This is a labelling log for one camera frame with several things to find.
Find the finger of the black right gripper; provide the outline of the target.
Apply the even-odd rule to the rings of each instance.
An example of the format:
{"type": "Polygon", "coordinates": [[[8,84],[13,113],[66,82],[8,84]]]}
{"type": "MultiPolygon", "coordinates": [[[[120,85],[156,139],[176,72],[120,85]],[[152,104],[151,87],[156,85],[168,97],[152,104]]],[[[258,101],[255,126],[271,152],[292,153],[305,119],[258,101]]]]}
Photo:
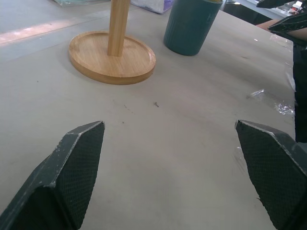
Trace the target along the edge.
{"type": "Polygon", "coordinates": [[[307,12],[286,17],[268,27],[275,34],[287,34],[307,39],[307,12]]]}
{"type": "Polygon", "coordinates": [[[283,6],[289,2],[296,2],[296,1],[301,1],[303,2],[304,0],[260,0],[256,7],[258,8],[277,8],[279,6],[283,6]]]}

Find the red white small box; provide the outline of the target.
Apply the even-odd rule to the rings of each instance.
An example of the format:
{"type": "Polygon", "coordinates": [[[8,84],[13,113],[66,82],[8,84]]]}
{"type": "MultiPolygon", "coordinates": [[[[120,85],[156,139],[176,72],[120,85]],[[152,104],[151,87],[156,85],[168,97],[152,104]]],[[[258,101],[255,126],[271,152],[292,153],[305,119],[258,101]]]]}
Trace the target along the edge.
{"type": "Polygon", "coordinates": [[[301,1],[294,1],[291,8],[289,9],[289,14],[295,15],[299,13],[299,11],[302,9],[302,2],[301,1]]]}

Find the white purple plastic bag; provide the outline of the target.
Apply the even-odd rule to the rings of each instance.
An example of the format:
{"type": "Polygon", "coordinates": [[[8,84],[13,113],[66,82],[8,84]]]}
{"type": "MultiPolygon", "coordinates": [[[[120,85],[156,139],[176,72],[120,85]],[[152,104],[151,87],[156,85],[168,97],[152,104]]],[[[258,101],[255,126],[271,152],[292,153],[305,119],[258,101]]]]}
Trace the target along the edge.
{"type": "Polygon", "coordinates": [[[175,0],[130,0],[131,4],[151,12],[163,14],[169,10],[175,0]]]}

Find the wooden stand with round base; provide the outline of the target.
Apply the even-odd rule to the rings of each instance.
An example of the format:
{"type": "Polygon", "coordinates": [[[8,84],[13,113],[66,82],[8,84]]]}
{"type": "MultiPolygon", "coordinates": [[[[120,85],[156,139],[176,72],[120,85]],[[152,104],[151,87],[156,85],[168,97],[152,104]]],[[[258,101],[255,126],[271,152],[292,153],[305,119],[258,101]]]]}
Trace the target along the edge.
{"type": "Polygon", "coordinates": [[[150,47],[126,36],[130,0],[112,0],[109,31],[90,31],[69,44],[72,65],[93,80],[129,85],[149,78],[156,64],[150,47]]]}

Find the teal ribbed cup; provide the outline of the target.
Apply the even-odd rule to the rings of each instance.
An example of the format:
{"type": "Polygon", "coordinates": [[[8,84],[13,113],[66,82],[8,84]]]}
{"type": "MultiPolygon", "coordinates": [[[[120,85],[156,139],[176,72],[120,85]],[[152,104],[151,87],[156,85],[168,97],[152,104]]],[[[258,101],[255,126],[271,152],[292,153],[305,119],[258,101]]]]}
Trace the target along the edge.
{"type": "Polygon", "coordinates": [[[222,3],[223,0],[175,0],[164,45],[181,55],[198,54],[222,3]]]}

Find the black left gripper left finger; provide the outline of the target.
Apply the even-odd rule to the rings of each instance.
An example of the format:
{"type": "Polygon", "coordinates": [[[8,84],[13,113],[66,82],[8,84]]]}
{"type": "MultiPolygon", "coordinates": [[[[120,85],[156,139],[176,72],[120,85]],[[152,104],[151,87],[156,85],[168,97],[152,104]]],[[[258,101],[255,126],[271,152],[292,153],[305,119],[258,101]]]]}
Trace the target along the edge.
{"type": "Polygon", "coordinates": [[[0,230],[79,230],[96,182],[103,121],[64,135],[0,215],[0,230]]]}

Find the crumpled clear tape piece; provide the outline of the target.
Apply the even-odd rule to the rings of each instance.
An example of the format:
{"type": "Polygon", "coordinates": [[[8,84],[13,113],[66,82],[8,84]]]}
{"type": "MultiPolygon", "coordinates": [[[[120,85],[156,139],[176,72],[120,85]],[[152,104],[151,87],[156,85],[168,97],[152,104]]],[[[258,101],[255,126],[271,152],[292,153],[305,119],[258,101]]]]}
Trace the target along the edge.
{"type": "Polygon", "coordinates": [[[255,92],[247,95],[247,99],[255,99],[255,100],[260,100],[261,101],[263,96],[264,96],[264,92],[265,92],[264,89],[255,91],[255,92]]]}

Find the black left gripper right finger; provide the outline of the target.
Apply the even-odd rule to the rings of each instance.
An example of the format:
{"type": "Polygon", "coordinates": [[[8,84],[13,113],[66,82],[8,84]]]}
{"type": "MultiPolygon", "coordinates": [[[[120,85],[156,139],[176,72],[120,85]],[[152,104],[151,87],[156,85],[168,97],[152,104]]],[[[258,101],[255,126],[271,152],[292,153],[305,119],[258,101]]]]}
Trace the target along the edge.
{"type": "Polygon", "coordinates": [[[307,230],[307,143],[258,123],[235,129],[249,178],[277,230],[307,230]]]}

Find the clear greenish plastic bag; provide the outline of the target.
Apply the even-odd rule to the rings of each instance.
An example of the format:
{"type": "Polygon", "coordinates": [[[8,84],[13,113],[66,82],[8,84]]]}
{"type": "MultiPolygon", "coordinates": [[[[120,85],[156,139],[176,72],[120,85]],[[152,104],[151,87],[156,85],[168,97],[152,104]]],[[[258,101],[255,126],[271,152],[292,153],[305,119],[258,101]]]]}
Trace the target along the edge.
{"type": "Polygon", "coordinates": [[[79,6],[84,4],[83,0],[54,0],[61,7],[79,6]]]}

